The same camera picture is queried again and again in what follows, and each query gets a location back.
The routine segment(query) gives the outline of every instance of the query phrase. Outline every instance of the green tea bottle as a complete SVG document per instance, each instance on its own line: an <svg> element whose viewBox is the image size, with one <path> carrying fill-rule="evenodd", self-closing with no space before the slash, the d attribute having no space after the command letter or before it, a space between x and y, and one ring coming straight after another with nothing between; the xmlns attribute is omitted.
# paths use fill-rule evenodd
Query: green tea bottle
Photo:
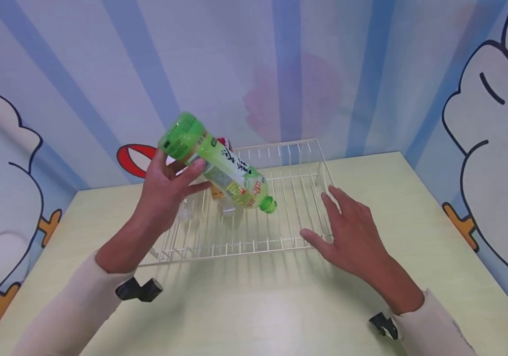
<svg viewBox="0 0 508 356"><path fill-rule="evenodd" d="M254 167L240 160L217 141L190 113L183 112L159 140L158 148L190 165L201 157L203 176L216 185L236 206L273 213L277 203L268 195L268 183Z"/></svg>

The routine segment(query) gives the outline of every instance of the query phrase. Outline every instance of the metal wire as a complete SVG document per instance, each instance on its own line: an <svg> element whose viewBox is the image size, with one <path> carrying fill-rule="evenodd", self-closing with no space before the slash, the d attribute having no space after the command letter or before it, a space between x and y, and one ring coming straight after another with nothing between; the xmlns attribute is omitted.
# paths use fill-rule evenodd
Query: metal wire
<svg viewBox="0 0 508 356"><path fill-rule="evenodd" d="M224 217L209 190L197 193L191 197L192 220L176 220L140 266L309 248L298 228L330 240L319 194L333 179L317 139L244 147L235 153L265 176L268 192L278 203L276 211L237 208L233 216Z"/></svg>

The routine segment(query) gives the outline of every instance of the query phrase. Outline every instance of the white sleeve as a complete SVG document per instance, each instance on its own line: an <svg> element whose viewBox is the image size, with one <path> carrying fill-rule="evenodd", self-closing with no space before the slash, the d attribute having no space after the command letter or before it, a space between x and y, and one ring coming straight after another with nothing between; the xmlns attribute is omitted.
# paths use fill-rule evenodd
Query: white sleeve
<svg viewBox="0 0 508 356"><path fill-rule="evenodd" d="M408 356L476 356L460 327L427 290L417 311L393 315Z"/></svg>
<svg viewBox="0 0 508 356"><path fill-rule="evenodd" d="M132 273L108 274L94 252L29 325L14 356L75 356L92 340L120 302L116 288Z"/></svg>

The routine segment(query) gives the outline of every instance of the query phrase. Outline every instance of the cartoon eye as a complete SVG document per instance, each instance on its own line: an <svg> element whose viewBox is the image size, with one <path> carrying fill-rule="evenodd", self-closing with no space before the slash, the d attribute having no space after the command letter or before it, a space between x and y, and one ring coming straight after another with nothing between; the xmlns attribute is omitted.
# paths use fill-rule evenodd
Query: cartoon eye
<svg viewBox="0 0 508 356"><path fill-rule="evenodd" d="M483 87L485 88L485 90L487 90L487 92L491 95L491 97L499 104L505 105L505 100L502 99L499 95L497 95L497 93L494 92L493 89L491 89L491 86L487 82L487 79L485 78L485 75L483 73L479 74L479 79L481 79Z"/></svg>

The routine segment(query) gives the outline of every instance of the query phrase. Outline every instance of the table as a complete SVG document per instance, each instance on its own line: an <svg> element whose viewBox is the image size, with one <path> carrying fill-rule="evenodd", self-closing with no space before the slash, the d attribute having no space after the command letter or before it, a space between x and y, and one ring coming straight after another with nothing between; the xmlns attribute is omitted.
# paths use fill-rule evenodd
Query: table
<svg viewBox="0 0 508 356"><path fill-rule="evenodd" d="M430 288L480 356L508 355L508 297L400 153L328 162L336 184L371 207L386 248ZM75 268L129 218L141 185L80 191L0 322L9 355ZM314 250L143 267L164 286L122 303L83 355L404 355L368 319L386 310L358 278Z"/></svg>

